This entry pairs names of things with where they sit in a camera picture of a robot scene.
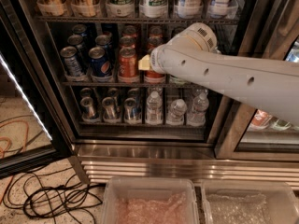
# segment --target plastic bottle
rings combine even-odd
[[[147,116],[148,124],[162,123],[162,98],[157,91],[153,91],[147,99]]]
[[[166,123],[171,125],[181,125],[184,123],[184,114],[187,111],[187,105],[182,99],[175,100],[171,103]]]
[[[209,101],[205,92],[201,92],[193,99],[192,109],[187,114],[187,124],[192,126],[204,126],[206,123],[206,110]]]

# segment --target pepsi can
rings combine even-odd
[[[107,58],[104,49],[95,47],[89,51],[91,58],[91,67],[96,77],[112,76],[110,61]]]

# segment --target blue can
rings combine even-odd
[[[96,46],[105,50],[105,52],[111,62],[111,66],[113,67],[114,63],[115,63],[115,53],[114,53],[114,49],[112,46],[111,38],[108,35],[102,34],[95,38],[95,43],[96,43]]]
[[[90,49],[89,56],[91,58],[91,67],[96,77],[112,76],[111,64],[107,58],[104,49],[95,47]]]

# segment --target bottle cap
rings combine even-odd
[[[185,102],[182,99],[179,99],[179,100],[177,100],[177,106],[183,107],[183,106],[185,106]]]
[[[158,97],[159,97],[159,93],[158,93],[157,91],[153,91],[153,92],[150,94],[150,96],[151,96],[152,98],[158,98]]]
[[[206,93],[201,92],[201,93],[199,94],[199,99],[201,99],[201,100],[205,100],[205,99],[206,99]]]

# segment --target glass door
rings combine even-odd
[[[0,178],[70,155],[46,93],[0,6]]]

